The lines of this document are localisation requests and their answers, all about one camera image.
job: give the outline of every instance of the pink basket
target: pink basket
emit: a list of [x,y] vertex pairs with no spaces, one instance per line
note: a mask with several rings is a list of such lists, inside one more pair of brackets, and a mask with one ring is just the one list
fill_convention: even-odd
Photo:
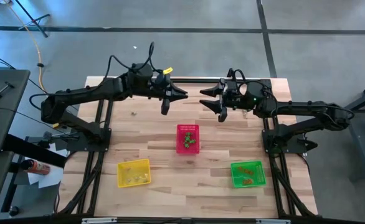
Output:
[[[184,146],[185,135],[187,132],[192,133],[191,139],[196,142],[189,144],[189,147]],[[177,153],[178,154],[198,154],[199,153],[199,125],[196,124],[179,124],[177,125]]]

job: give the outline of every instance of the yellow clip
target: yellow clip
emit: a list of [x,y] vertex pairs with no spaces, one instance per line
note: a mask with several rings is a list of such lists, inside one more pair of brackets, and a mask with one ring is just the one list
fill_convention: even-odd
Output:
[[168,69],[163,70],[163,75],[169,74],[172,71],[173,71],[173,68],[172,67],[169,67]]

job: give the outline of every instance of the mounting plate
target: mounting plate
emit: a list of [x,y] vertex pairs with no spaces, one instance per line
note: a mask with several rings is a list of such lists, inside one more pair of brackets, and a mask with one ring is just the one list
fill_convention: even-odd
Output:
[[68,151],[83,151],[83,152],[106,152],[109,148],[110,135],[112,129],[101,129],[103,133],[103,141],[100,143],[89,143],[83,133],[77,133],[78,140],[69,140],[67,145]]
[[293,136],[287,142],[286,146],[279,148],[271,148],[269,147],[270,141],[273,138],[274,130],[263,130],[262,137],[263,137],[263,146],[266,153],[281,153],[280,149],[283,153],[306,153],[306,145],[301,142],[304,138],[302,135]]

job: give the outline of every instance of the white paper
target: white paper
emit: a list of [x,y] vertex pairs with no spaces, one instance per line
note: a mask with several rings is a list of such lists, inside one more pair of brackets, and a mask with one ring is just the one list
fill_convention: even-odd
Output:
[[[52,152],[58,153],[64,157],[66,157],[66,155],[67,155],[66,149],[57,151],[55,148],[55,143],[50,144],[49,150]],[[27,177],[29,178],[29,183],[34,184],[36,182],[39,182],[39,188],[59,184],[59,182],[62,180],[62,176],[64,175],[64,169],[57,167],[57,166],[50,165],[50,164],[48,164],[48,165],[51,167],[51,169],[50,169],[50,173],[47,175],[27,173]]]

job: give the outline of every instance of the black stand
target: black stand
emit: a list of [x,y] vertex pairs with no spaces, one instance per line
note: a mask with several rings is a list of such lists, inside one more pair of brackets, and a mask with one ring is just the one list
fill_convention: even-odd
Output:
[[38,17],[37,19],[33,19],[33,17],[26,11],[26,9],[22,6],[22,4],[18,1],[18,0],[15,0],[16,3],[18,3],[18,5],[22,8],[22,10],[26,13],[27,16],[29,16],[30,18],[30,22],[28,22],[26,24],[26,26],[30,26],[32,24],[36,25],[36,27],[38,28],[38,30],[44,35],[44,37],[48,37],[48,35],[44,32],[43,28],[41,28],[41,26],[39,25],[39,22],[41,21],[41,19],[45,18],[45,17],[48,17],[50,16],[50,14],[46,14],[44,16],[40,16]]

